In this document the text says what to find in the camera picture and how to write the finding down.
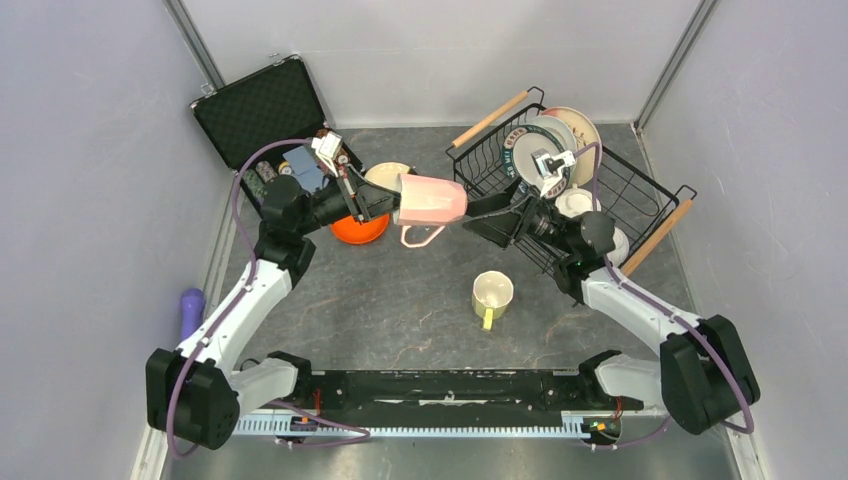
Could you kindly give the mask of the cream plate with black spot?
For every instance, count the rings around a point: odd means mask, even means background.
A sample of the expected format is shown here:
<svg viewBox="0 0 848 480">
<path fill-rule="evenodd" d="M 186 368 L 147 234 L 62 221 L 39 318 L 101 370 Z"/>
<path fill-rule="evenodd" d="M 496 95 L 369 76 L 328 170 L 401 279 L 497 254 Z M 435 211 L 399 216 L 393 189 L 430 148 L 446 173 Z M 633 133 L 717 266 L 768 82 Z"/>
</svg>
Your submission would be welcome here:
<svg viewBox="0 0 848 480">
<path fill-rule="evenodd" d="M 400 192 L 402 189 L 400 176 L 409 174 L 412 168 L 399 162 L 383 162 L 369 168 L 365 180 L 381 188 Z"/>
</svg>

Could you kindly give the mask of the orange plate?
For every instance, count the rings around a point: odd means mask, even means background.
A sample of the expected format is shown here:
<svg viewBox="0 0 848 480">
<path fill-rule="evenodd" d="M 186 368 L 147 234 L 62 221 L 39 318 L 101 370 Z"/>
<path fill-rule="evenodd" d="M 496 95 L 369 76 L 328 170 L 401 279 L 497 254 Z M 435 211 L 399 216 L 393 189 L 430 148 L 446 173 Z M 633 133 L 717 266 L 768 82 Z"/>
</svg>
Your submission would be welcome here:
<svg viewBox="0 0 848 480">
<path fill-rule="evenodd" d="M 364 245 L 380 238 L 390 225 L 390 216 L 382 215 L 374 220 L 358 222 L 347 216 L 330 225 L 333 235 L 349 245 Z"/>
</svg>

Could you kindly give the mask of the pink mug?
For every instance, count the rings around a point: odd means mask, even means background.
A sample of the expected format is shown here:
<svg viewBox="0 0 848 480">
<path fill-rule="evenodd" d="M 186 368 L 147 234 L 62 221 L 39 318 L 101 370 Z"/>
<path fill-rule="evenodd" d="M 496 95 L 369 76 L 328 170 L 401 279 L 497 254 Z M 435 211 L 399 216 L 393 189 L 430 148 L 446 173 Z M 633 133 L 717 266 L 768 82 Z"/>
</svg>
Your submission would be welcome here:
<svg viewBox="0 0 848 480">
<path fill-rule="evenodd" d="M 462 185 L 441 178 L 399 174 L 400 202 L 395 223 L 401 227 L 401 244 L 407 248 L 427 246 L 446 225 L 461 220 L 468 196 Z M 412 243 L 406 235 L 412 227 L 436 227 L 428 237 Z"/>
</svg>

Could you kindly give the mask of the white cup with handle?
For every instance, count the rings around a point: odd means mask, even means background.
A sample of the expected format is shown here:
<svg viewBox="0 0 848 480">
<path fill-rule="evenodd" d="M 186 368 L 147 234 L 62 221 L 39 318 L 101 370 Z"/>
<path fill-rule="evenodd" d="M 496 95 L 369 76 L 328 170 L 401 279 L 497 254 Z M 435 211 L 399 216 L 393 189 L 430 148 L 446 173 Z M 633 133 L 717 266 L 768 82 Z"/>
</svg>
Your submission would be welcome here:
<svg viewBox="0 0 848 480">
<path fill-rule="evenodd" d="M 558 212 L 567 218 L 576 218 L 580 215 L 602 210 L 600 201 L 594 194 L 582 188 L 569 188 L 564 190 L 554 202 Z"/>
</svg>

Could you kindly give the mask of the white scalloped plate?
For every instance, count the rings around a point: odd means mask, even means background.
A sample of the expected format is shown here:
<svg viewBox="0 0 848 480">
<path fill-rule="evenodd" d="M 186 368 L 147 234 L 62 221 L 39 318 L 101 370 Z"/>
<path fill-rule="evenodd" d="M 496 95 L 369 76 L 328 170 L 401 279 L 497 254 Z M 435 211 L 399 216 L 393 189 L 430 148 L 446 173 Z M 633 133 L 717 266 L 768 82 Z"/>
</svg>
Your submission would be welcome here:
<svg viewBox="0 0 848 480">
<path fill-rule="evenodd" d="M 574 133 L 572 132 L 571 128 L 565 122 L 563 122 L 562 120 L 560 120 L 556 116 L 537 115 L 536 117 L 533 117 L 530 120 L 528 120 L 525 123 L 525 125 L 536 127 L 536 130 L 544 129 L 544 130 L 548 131 L 552 136 L 556 137 L 556 139 L 559 142 L 559 144 L 561 145 L 561 147 L 558 150 L 552 150 L 552 149 L 547 149 L 547 148 L 544 149 L 545 153 L 549 154 L 549 156 L 551 156 L 551 157 L 554 157 L 556 154 L 559 154 L 560 152 L 562 152 L 564 150 L 571 151 L 572 153 L 574 153 L 578 150 L 576 137 L 575 137 Z M 516 161 L 515 162 L 516 163 L 516 170 L 518 170 L 520 172 L 521 169 L 523 169 L 523 170 L 531 169 L 531 166 L 530 166 L 531 160 L 533 160 L 532 152 L 535 152 L 536 150 L 539 150 L 540 148 L 542 148 L 542 147 L 538 147 L 538 148 L 534 147 L 531 150 L 530 157 L 526 157 L 522 161 L 523 166 L 519 166 L 519 162 Z M 572 162 L 572 164 L 568 167 L 568 169 L 567 169 L 568 175 L 573 175 L 575 168 L 576 168 L 576 160 L 574 162 Z"/>
</svg>

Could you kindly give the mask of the pink and cream plate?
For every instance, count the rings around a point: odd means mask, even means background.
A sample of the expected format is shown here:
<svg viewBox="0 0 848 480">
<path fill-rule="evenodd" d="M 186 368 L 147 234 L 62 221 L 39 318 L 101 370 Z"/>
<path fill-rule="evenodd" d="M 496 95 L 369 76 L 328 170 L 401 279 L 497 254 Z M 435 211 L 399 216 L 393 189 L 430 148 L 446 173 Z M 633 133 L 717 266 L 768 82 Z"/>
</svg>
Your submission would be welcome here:
<svg viewBox="0 0 848 480">
<path fill-rule="evenodd" d="M 593 179 L 595 174 L 595 154 L 602 152 L 602 140 L 596 126 L 582 112 L 570 107 L 552 107 L 540 114 L 541 118 L 556 118 L 569 127 L 576 140 L 576 146 L 570 147 L 574 153 L 590 143 L 597 143 L 597 150 L 590 150 L 575 156 L 577 163 L 571 175 L 570 187 L 581 187 Z"/>
</svg>

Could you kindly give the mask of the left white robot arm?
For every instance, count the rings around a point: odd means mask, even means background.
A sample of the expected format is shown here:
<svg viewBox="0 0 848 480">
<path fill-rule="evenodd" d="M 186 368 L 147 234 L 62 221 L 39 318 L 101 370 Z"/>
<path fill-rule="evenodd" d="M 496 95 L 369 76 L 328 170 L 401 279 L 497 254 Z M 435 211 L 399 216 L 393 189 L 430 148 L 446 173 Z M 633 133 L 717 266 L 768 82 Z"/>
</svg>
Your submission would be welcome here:
<svg viewBox="0 0 848 480">
<path fill-rule="evenodd" d="M 354 214 L 387 213 L 399 197 L 356 177 L 351 182 L 370 198 L 353 198 L 349 187 L 332 181 L 309 193 L 291 176 L 266 187 L 257 239 L 231 292 L 210 317 L 174 350 L 155 350 L 145 366 L 147 421 L 165 433 L 170 453 L 184 457 L 178 442 L 220 448 L 237 421 L 284 401 L 290 407 L 317 408 L 320 391 L 309 360 L 284 352 L 239 371 L 247 341 L 270 311 L 306 273 L 316 251 L 308 234 Z"/>
</svg>

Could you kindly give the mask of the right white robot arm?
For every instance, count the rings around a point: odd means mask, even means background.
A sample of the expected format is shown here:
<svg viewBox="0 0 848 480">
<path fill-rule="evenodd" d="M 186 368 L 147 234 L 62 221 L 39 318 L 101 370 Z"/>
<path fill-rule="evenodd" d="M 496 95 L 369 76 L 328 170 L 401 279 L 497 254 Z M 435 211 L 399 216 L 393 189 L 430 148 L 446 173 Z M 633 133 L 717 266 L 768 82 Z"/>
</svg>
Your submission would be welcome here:
<svg viewBox="0 0 848 480">
<path fill-rule="evenodd" d="M 537 193 L 518 196 L 518 187 L 513 181 L 470 201 L 464 228 L 500 247 L 528 238 L 561 250 L 551 267 L 559 291 L 616 321 L 656 356 L 638 360 L 609 350 L 584 362 L 580 400 L 591 408 L 615 397 L 638 400 L 694 435 L 716 425 L 753 433 L 751 407 L 761 391 L 733 322 L 676 307 L 613 266 L 607 255 L 615 247 L 614 221 L 595 206 L 569 217 Z"/>
</svg>

